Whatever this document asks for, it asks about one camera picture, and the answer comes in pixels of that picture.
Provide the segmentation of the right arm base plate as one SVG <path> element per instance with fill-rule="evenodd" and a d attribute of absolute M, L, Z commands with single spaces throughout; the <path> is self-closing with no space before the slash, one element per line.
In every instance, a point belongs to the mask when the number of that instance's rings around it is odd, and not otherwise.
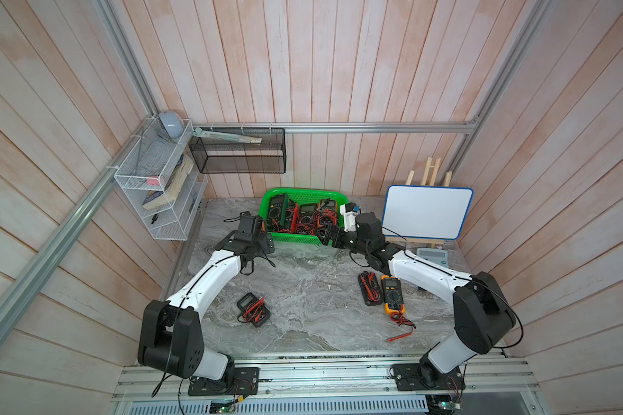
<path fill-rule="evenodd" d="M 429 364 L 395 364 L 389 369 L 400 392 L 459 390 L 466 388 L 460 367 L 441 373 Z"/>

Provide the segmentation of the red clamp multimeter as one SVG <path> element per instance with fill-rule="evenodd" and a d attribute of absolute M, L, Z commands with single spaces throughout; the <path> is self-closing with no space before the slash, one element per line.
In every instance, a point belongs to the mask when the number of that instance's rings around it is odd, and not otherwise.
<path fill-rule="evenodd" d="M 299 224 L 299 204 L 296 202 L 290 201 L 287 205 L 287 213 L 286 213 L 286 230 L 289 233 L 297 233 L 297 227 Z"/>

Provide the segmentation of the small black red multimeter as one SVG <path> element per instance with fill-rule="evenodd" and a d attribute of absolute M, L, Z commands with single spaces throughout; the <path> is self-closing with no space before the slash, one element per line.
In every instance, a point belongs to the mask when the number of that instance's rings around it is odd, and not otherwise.
<path fill-rule="evenodd" d="M 237 307 L 240 311 L 237 316 L 239 323 L 250 323 L 254 327 L 259 328 L 265 324 L 271 312 L 265 304 L 264 297 L 256 297 L 252 292 L 248 292 L 238 302 Z"/>

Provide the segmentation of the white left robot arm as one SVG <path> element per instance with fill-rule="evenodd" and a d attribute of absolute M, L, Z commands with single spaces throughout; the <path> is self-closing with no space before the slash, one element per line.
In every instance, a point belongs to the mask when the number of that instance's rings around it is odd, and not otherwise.
<path fill-rule="evenodd" d="M 153 300 L 144 311 L 138 345 L 138 363 L 186 378 L 224 380 L 230 377 L 230 359 L 208 349 L 201 321 L 223 287 L 274 252 L 273 237 L 264 219 L 248 212 L 238 217 L 238 228 L 216 244 L 208 262 L 177 293 Z"/>

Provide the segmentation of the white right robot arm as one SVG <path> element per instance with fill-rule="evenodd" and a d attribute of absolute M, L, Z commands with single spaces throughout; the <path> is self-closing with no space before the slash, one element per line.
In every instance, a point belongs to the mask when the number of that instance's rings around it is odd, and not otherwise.
<path fill-rule="evenodd" d="M 417 375 L 430 384 L 476 354 L 487 354 L 521 323 L 489 273 L 461 273 L 388 242 L 372 213 L 358 214 L 350 231 L 329 225 L 316 231 L 321 243 L 362 254 L 370 268 L 412 283 L 453 308 L 454 332 L 420 359 Z"/>

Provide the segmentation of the black mesh wall basket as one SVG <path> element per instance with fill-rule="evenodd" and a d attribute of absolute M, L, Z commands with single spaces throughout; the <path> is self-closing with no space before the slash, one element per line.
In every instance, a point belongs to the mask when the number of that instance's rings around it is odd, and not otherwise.
<path fill-rule="evenodd" d="M 189 149 L 204 174 L 284 174 L 286 133 L 280 128 L 197 127 Z"/>

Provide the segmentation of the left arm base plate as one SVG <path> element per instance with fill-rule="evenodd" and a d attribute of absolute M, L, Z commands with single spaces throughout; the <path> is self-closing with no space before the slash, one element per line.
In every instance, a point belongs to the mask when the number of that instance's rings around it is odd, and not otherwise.
<path fill-rule="evenodd" d="M 260 370 L 256 367 L 229 368 L 221 380 L 193 378 L 189 396 L 250 396 L 258 394 Z"/>

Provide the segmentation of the grey computer mouse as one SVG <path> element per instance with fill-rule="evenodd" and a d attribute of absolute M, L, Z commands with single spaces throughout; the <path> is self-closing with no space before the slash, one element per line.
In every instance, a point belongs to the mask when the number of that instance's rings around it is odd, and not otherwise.
<path fill-rule="evenodd" d="M 183 119 L 174 111 L 161 112 L 159 120 L 171 140 L 178 141 L 183 136 Z"/>

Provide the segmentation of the black multimeter with red leads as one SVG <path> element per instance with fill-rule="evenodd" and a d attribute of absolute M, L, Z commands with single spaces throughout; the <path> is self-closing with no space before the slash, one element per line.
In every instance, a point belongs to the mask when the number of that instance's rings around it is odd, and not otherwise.
<path fill-rule="evenodd" d="M 363 302 L 367 306 L 383 304 L 382 290 L 375 273 L 363 271 L 358 275 L 358 284 L 363 295 Z"/>

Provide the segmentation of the large red Aneng multimeter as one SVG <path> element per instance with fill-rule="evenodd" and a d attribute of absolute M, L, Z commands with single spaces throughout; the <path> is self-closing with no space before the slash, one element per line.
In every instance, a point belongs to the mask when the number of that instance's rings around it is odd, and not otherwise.
<path fill-rule="evenodd" d="M 317 206 L 313 203 L 303 204 L 299 207 L 299 218 L 296 225 L 297 234 L 314 234 L 317 227 L 315 219 L 316 209 Z"/>

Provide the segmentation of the orange Victor multimeter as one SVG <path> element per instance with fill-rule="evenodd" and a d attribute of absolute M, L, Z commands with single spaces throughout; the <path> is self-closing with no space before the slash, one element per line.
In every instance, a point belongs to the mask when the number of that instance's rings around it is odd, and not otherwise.
<path fill-rule="evenodd" d="M 337 226 L 337 202 L 332 199 L 322 199 L 316 211 L 316 223 L 319 228 Z"/>

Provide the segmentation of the yellow clamp meter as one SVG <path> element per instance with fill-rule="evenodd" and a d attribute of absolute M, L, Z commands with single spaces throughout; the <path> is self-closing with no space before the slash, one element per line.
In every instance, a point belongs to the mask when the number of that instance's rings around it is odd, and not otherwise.
<path fill-rule="evenodd" d="M 382 276 L 381 285 L 385 312 L 388 315 L 403 313 L 405 305 L 401 280 L 391 276 Z"/>

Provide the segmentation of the light blue calculator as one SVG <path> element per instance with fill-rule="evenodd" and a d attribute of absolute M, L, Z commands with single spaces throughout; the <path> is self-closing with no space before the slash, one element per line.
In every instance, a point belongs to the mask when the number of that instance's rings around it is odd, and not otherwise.
<path fill-rule="evenodd" d="M 449 267 L 448 264 L 448 252 L 443 249 L 437 248 L 418 248 L 416 255 L 427 261 L 430 261 L 438 266 Z"/>

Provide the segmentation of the red loose test probe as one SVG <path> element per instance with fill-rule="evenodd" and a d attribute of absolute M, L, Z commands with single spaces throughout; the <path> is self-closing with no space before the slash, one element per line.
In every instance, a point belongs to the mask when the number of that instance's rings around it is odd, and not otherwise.
<path fill-rule="evenodd" d="M 406 337 L 412 335 L 414 333 L 414 331 L 415 331 L 415 329 L 409 330 L 408 332 L 403 333 L 401 335 L 396 335 L 396 336 L 389 337 L 389 338 L 387 338 L 386 342 L 395 342 L 395 341 L 401 340 L 403 338 L 406 338 Z"/>

